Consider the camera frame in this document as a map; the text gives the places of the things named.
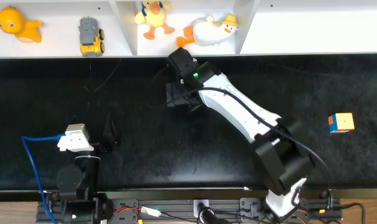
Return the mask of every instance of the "yellow and gray toy truck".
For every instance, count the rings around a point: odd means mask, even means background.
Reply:
[[[84,57],[99,57],[104,53],[104,31],[99,29],[97,20],[86,17],[80,20],[79,39]]]

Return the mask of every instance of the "orange beak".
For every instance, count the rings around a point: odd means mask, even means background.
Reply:
[[[159,7],[159,2],[156,1],[156,2],[153,2],[150,4],[150,10],[151,12],[153,12],[154,14],[158,14],[159,11],[161,10],[161,7]]]

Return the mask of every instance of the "black table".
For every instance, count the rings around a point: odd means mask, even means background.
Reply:
[[[121,147],[101,157],[100,190],[174,187],[252,187],[256,177],[248,143],[222,116],[206,107],[151,110],[165,102],[168,73],[150,84],[164,58],[0,60],[0,191],[37,190],[20,137],[63,133],[77,117],[98,139],[110,111]],[[301,120],[310,147],[326,161],[335,187],[377,188],[377,55],[199,58],[211,60],[237,89],[282,117]],[[328,116],[353,113],[356,129],[330,134]],[[54,190],[60,168],[74,157],[56,142],[30,142],[44,189]],[[326,173],[307,186],[322,189]]]

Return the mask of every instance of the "puzzle cube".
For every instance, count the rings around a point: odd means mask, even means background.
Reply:
[[[351,113],[336,113],[328,117],[330,133],[345,133],[355,129]]]

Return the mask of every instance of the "orange foot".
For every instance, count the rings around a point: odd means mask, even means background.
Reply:
[[[154,35],[155,32],[156,32],[156,28],[150,27],[149,32],[144,33],[143,36],[149,40],[154,40],[154,38],[156,38]]]
[[[164,25],[162,25],[162,27],[165,30],[165,34],[171,34],[171,33],[175,32],[175,28],[169,27],[166,23],[164,23]]]
[[[194,43],[194,37],[184,38],[184,37],[178,37],[176,40],[176,44],[178,47],[184,47],[186,44]]]
[[[183,29],[184,36],[185,37],[191,37],[191,36],[193,36],[193,30],[194,30],[194,26],[184,27],[184,29]]]

